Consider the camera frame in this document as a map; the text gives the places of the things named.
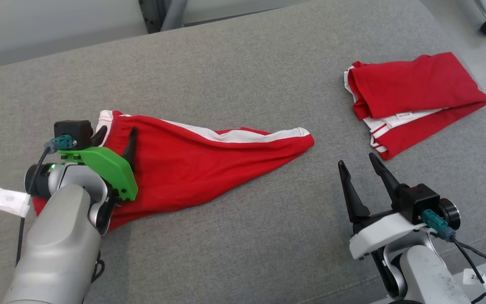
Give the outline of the red shorts with white stripe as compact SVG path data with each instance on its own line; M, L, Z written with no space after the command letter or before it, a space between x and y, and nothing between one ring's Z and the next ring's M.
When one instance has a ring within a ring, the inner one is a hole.
M131 127L138 128L134 157L138 194L116 207L108 231L152 214L206 204L283 166L314 144L303 128L275 133L249 128L211 130L108 110L100 113L97 129L102 125L108 127L102 146L120 155ZM33 198L37 215L47 202Z

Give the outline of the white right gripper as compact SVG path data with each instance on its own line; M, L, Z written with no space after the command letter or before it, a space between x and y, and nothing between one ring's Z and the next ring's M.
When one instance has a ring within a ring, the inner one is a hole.
M375 153L370 153L369 158L376 175L382 179L390 197L391 209L398 210L397 187L400 185L399 181ZM349 250L354 260L361 260L363 256L389 244L391 244L392 252L417 245L427 246L426 232L418 230L425 226L424 223L413 225L398 212L384 212L380 215L370 216L370 210L359 198L351 182L351 175L343 161L339 161L339 175L349 221L353 223L354 235L350 239Z

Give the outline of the grey fabric sofa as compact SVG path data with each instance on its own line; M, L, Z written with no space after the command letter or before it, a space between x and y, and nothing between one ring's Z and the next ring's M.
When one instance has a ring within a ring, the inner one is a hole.
M302 127L303 156L222 197L102 240L86 304L366 304L386 296L355 261L337 163L371 212L390 201L351 108L354 61L467 59L419 0L317 0L0 66L0 187L22 191L53 124L100 111L210 129Z

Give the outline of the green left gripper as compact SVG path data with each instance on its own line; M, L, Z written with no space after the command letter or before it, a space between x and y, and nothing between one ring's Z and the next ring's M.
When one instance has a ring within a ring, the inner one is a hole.
M134 176L138 128L132 127L122 155L116 154L107 147L99 147L104 142L107 132L108 127L102 125L92 136L92 147L83 150L60 150L59 153L91 168L118 191L123 201L133 201L138 194L138 185Z

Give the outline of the dark perforated post bracket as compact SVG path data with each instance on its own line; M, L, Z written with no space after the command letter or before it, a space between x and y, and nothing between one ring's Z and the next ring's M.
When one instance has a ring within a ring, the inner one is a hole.
M158 33L167 15L170 0L138 0L147 33Z

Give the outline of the grey rounded tube foot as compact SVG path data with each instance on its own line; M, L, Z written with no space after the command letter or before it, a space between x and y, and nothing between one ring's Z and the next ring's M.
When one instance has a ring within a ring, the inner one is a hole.
M165 9L161 32L184 27L183 16L188 0L162 0Z

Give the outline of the red jersey with white sleeves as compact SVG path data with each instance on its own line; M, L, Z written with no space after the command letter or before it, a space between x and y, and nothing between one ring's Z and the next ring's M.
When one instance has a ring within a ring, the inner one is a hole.
M343 74L353 111L384 161L486 106L486 94L451 52L354 62Z

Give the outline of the grey wheeled stand leg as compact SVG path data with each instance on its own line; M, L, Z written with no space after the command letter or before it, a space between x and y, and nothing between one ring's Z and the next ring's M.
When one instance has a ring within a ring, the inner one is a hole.
M486 0L454 0L461 12L461 33L486 37Z

